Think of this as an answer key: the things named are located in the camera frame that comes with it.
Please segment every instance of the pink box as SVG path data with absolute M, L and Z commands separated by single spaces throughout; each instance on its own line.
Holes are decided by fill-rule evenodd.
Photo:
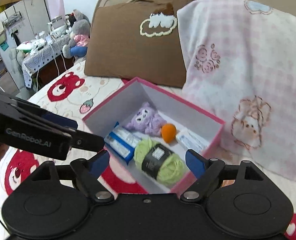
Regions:
M 116 122 L 119 122 L 121 126 L 128 123 L 144 102 L 149 102 L 164 119 L 173 123 L 177 130 L 188 128 L 208 141 L 208 147 L 202 153 L 203 157 L 209 156 L 216 150 L 225 123 L 223 120 L 177 95 L 137 77 L 95 107 L 83 118 L 83 121 L 92 133 L 106 137 L 113 130 Z M 134 132 L 134 134 L 146 137 L 139 132 Z M 160 141 L 185 161 L 186 151 L 178 143 L 170 143 L 169 145 L 162 138 L 153 137 L 152 139 Z M 181 181 L 172 188 L 167 188 L 137 169 L 134 160 L 131 160 L 127 165 L 113 151 L 110 151 L 110 154 L 150 194 L 176 193 L 181 195 L 196 180 L 192 172 L 188 171 Z

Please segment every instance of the purple plush toy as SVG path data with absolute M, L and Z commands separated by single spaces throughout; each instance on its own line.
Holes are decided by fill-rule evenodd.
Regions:
M 145 102 L 125 128 L 151 136 L 160 136 L 161 127 L 166 123 L 167 121 L 155 109 L 151 108 L 148 102 Z

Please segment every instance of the white cabinet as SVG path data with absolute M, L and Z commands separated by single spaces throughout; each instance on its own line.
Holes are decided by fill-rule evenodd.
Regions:
M 17 37 L 19 38 L 21 43 L 32 40 L 35 37 L 35 35 L 29 23 L 30 16 L 28 16 L 26 12 L 24 1 L 20 1 L 16 3 L 14 5 L 14 8 L 15 8 L 15 12 L 21 13 L 22 18 L 14 26 L 11 26 L 9 29 L 11 29 L 12 31 L 18 30 Z
M 5 11 L 1 12 L 0 13 L 0 22 L 4 21 L 7 19 L 7 16 L 6 16 L 6 13 Z
M 44 0 L 23 0 L 30 25 L 36 36 L 42 31 L 48 32 L 47 23 L 50 22 Z
M 8 18 L 8 17 L 12 16 L 15 12 L 16 12 L 16 11 L 15 11 L 14 6 L 10 6 L 9 8 L 7 8 L 7 9 L 5 10 L 6 17 Z

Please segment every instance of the cloud embroidery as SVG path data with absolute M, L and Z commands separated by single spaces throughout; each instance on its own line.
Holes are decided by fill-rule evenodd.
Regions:
M 244 1 L 244 6 L 246 9 L 251 13 L 251 14 L 270 14 L 273 11 L 273 8 L 270 6 L 258 3 L 258 2 L 253 2 L 253 1 Z
M 153 32 L 153 33 L 147 33 L 144 32 L 144 24 L 146 22 L 149 22 L 148 28 L 157 28 L 158 26 L 162 28 L 167 28 L 169 30 L 167 31 L 160 31 L 160 32 Z M 155 10 L 152 14 L 150 14 L 149 19 L 145 19 L 141 25 L 140 25 L 140 35 L 146 36 L 148 38 L 152 38 L 154 36 L 160 37 L 169 35 L 178 24 L 177 18 L 174 16 L 173 12 L 173 6 L 168 3 L 166 8 Z

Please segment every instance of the strawberry print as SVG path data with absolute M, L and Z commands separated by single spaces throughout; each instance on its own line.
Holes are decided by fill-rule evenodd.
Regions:
M 93 98 L 85 101 L 82 106 L 80 107 L 80 113 L 85 114 L 87 113 L 94 105 Z

